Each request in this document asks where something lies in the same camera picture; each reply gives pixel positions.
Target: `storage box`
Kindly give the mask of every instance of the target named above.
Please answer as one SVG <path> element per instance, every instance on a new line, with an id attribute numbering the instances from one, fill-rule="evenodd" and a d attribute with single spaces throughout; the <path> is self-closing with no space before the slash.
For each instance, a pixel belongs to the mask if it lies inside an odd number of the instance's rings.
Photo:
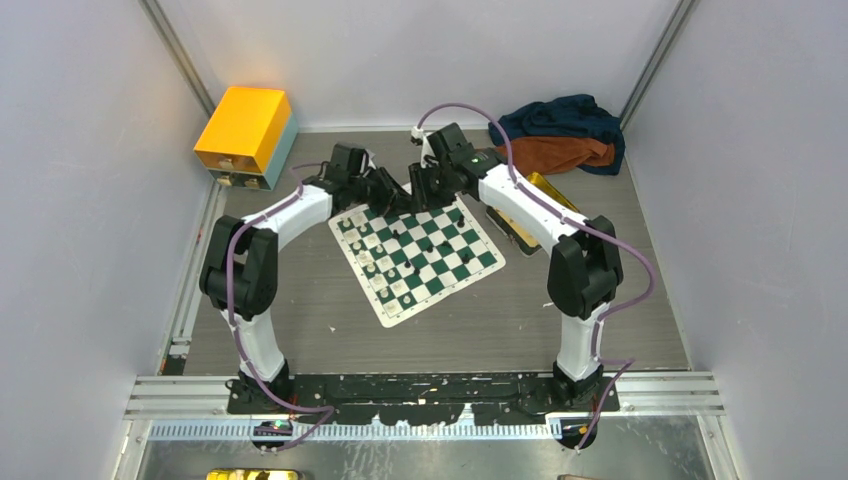
<path id="1" fill-rule="evenodd" d="M 230 87 L 194 152 L 222 185 L 273 190 L 297 131 L 286 92 Z"/>

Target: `yellow box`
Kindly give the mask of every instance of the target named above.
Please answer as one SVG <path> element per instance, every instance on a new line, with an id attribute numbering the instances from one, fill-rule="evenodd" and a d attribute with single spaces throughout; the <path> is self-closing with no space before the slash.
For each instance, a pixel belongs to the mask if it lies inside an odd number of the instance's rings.
<path id="1" fill-rule="evenodd" d="M 230 87 L 194 152 L 209 169 L 263 174 L 290 116 L 282 90 Z"/>

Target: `brown cloth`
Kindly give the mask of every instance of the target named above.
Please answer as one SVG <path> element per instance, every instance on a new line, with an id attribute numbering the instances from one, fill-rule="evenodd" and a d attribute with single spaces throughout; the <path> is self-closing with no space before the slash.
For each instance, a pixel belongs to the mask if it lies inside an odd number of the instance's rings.
<path id="1" fill-rule="evenodd" d="M 506 155 L 506 146 L 495 147 Z M 592 138 L 521 137 L 512 141 L 515 168 L 525 177 L 567 172 L 578 165 L 606 167 L 615 160 L 615 147 Z"/>

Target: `white wall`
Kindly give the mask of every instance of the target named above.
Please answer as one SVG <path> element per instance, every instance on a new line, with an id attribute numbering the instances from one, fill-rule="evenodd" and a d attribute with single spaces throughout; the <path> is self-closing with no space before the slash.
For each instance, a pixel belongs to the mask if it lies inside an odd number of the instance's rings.
<path id="1" fill-rule="evenodd" d="M 205 117 L 137 2 L 0 11 L 2 476 L 105 478 L 196 235 Z"/>
<path id="2" fill-rule="evenodd" d="M 216 100 L 230 85 L 283 88 L 301 125 L 322 128 L 409 126 L 447 101 L 501 115 L 574 93 L 616 114 L 677 0 L 162 4 Z"/>
<path id="3" fill-rule="evenodd" d="M 750 478 L 848 471 L 848 4 L 700 2 L 627 133 Z"/>

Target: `cable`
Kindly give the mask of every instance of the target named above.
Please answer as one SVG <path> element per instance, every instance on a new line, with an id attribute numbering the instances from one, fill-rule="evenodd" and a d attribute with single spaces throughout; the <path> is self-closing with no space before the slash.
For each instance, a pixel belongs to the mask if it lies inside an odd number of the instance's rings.
<path id="1" fill-rule="evenodd" d="M 575 451 L 577 451 L 577 453 L 580 453 L 580 449 L 583 448 L 583 445 L 586 443 L 586 440 L 589 439 L 589 435 L 592 433 L 592 430 L 595 428 L 595 426 L 598 424 L 598 420 L 600 420 L 600 418 L 601 418 L 601 410 L 603 409 L 604 402 L 609 397 L 609 392 L 610 392 L 610 390 L 612 390 L 613 385 L 615 385 L 615 382 L 619 378 L 621 378 L 621 375 L 623 375 L 624 372 L 627 371 L 627 369 L 630 368 L 633 365 L 633 363 L 636 361 L 636 359 L 634 359 L 634 358 L 628 358 L 626 360 L 602 358 L 598 354 L 598 336 L 600 335 L 601 327 L 604 324 L 604 320 L 606 320 L 606 318 L 609 317 L 610 315 L 612 315 L 616 312 L 620 312 L 621 310 L 624 310 L 625 308 L 632 307 L 633 305 L 636 305 L 637 303 L 640 303 L 641 301 L 643 301 L 646 298 L 648 298 L 649 296 L 651 296 L 651 294 L 654 292 L 654 288 L 656 287 L 656 276 L 657 276 L 656 270 L 654 270 L 654 266 L 651 265 L 651 262 L 647 258 L 645 258 L 644 255 L 639 253 L 638 250 L 633 248 L 628 243 L 623 242 L 623 241 L 621 241 L 621 240 L 619 240 L 615 237 L 612 237 L 610 235 L 607 235 L 606 233 L 595 230 L 594 228 L 592 228 L 588 225 L 584 225 L 582 223 L 575 222 L 574 220 L 566 217 L 565 215 L 562 215 L 560 213 L 560 210 L 559 210 L 558 207 L 550 205 L 547 201 L 540 198 L 538 195 L 533 193 L 530 189 L 525 187 L 521 182 L 519 182 L 518 181 L 519 177 L 515 173 L 516 169 L 515 169 L 515 164 L 514 164 L 514 160 L 513 160 L 513 157 L 512 157 L 512 145 L 511 145 L 511 142 L 509 140 L 509 136 L 506 134 L 506 131 L 503 129 L 501 124 L 498 123 L 498 121 L 493 116 L 486 113 L 482 109 L 477 108 L 473 105 L 469 105 L 467 103 L 460 103 L 460 102 L 443 103 L 441 105 L 436 105 L 435 107 L 428 110 L 421 117 L 421 120 L 418 121 L 417 127 L 419 129 L 421 129 L 424 125 L 424 122 L 427 120 L 427 117 L 429 117 L 433 113 L 435 113 L 435 112 L 437 112 L 437 111 L 439 111 L 443 108 L 448 108 L 448 107 L 464 108 L 466 110 L 471 110 L 473 112 L 477 112 L 480 115 L 482 115 L 483 117 L 485 117 L 486 120 L 488 120 L 492 125 L 494 125 L 495 129 L 498 131 L 498 133 L 501 134 L 501 137 L 504 139 L 504 145 L 506 146 L 507 170 L 509 172 L 509 177 L 512 180 L 512 183 L 515 185 L 515 187 L 518 188 L 519 190 L 521 190 L 528 198 L 530 198 L 530 200 L 533 200 L 535 203 L 537 203 L 539 206 L 541 206 L 542 208 L 544 208 L 545 210 L 550 212 L 552 215 L 554 215 L 555 217 L 558 217 L 562 223 L 567 224 L 567 225 L 571 226 L 572 228 L 576 228 L 576 229 L 581 230 L 585 233 L 588 233 L 589 235 L 593 235 L 595 237 L 598 237 L 601 240 L 604 240 L 605 242 L 609 242 L 609 243 L 615 245 L 616 247 L 627 251 L 627 253 L 633 255 L 636 258 L 636 260 L 638 260 L 639 263 L 641 263 L 642 266 L 645 267 L 645 271 L 648 273 L 648 288 L 645 290 L 645 292 L 643 294 L 639 295 L 636 298 L 628 300 L 624 303 L 616 305 L 615 307 L 610 308 L 606 312 L 599 315 L 598 319 L 595 321 L 594 328 L 592 329 L 592 345 L 591 345 L 592 356 L 601 364 L 604 364 L 604 365 L 621 365 L 622 367 L 612 377 L 612 380 L 610 381 L 609 384 L 607 384 L 606 389 L 604 389 L 604 393 L 601 396 L 600 401 L 598 402 L 597 410 L 595 411 L 594 415 L 592 416 L 592 421 L 589 423 L 589 428 L 586 430 L 586 433 L 583 434 L 583 437 L 580 439 L 580 442 L 577 444 L 577 447 L 575 447 L 575 449 L 574 449 Z"/>
<path id="2" fill-rule="evenodd" d="M 236 350 L 238 350 L 239 357 L 244 362 L 244 364 L 247 366 L 247 369 L 250 370 L 251 376 L 253 376 L 253 379 L 256 380 L 256 383 L 259 385 L 259 388 L 262 390 L 262 392 L 268 398 L 273 400 L 274 403 L 277 403 L 280 406 L 283 406 L 285 408 L 288 408 L 290 410 L 294 410 L 294 411 L 300 412 L 300 413 L 324 413 L 324 415 L 320 419 L 318 419 L 318 421 L 315 422 L 314 425 L 309 427 L 309 429 L 307 429 L 303 433 L 303 435 L 301 435 L 301 436 L 297 437 L 296 439 L 286 443 L 282 447 L 278 448 L 277 451 L 288 450 L 289 448 L 293 448 L 293 447 L 296 447 L 297 445 L 299 445 L 301 442 L 303 442 L 303 440 L 306 437 L 311 435 L 312 432 L 317 430 L 318 427 L 320 427 L 321 425 L 326 423 L 327 420 L 329 420 L 329 418 L 333 414 L 333 412 L 336 411 L 336 407 L 334 407 L 332 405 L 325 405 L 323 407 L 301 407 L 299 405 L 293 405 L 293 404 L 283 400 L 282 398 L 276 396 L 274 394 L 274 392 L 272 392 L 268 388 L 268 386 L 265 385 L 265 382 L 262 380 L 262 377 L 259 376 L 259 372 L 256 371 L 256 367 L 253 365 L 253 362 L 250 360 L 250 358 L 248 358 L 247 351 L 245 351 L 245 349 L 244 349 L 244 345 L 242 344 L 242 341 L 241 341 L 241 330 L 239 328 L 238 322 L 236 321 L 236 313 L 235 313 L 235 307 L 234 307 L 235 293 L 234 293 L 234 287 L 233 287 L 233 264 L 234 264 L 234 259 L 235 259 L 235 250 L 236 250 L 236 244 L 238 244 L 238 241 L 241 238 L 241 236 L 244 234 L 244 232 L 246 232 L 248 229 L 250 229 L 252 226 L 256 225 L 257 223 L 262 222 L 262 221 L 266 220 L 267 218 L 272 217 L 272 216 L 280 213 L 284 209 L 288 208 L 290 205 L 294 204 L 294 202 L 298 201 L 301 196 L 303 196 L 303 180 L 301 180 L 301 178 L 297 174 L 296 170 L 299 170 L 301 168 L 320 167 L 320 166 L 321 166 L 320 163 L 310 163 L 310 164 L 299 165 L 297 167 L 290 168 L 289 171 L 291 172 L 292 176 L 294 176 L 294 178 L 297 180 L 297 190 L 296 190 L 294 196 L 289 198 L 287 201 L 281 203 L 280 205 L 272 208 L 271 210 L 265 212 L 263 215 L 259 215 L 252 220 L 244 222 L 244 225 L 242 225 L 238 230 L 236 230 L 236 233 L 233 235 L 233 238 L 230 239 L 230 244 L 227 246 L 227 260 L 226 260 L 226 270 L 227 270 L 227 283 L 226 283 L 226 286 L 227 286 L 227 320 L 229 321 L 230 326 L 233 328 L 233 339 L 235 340 Z"/>

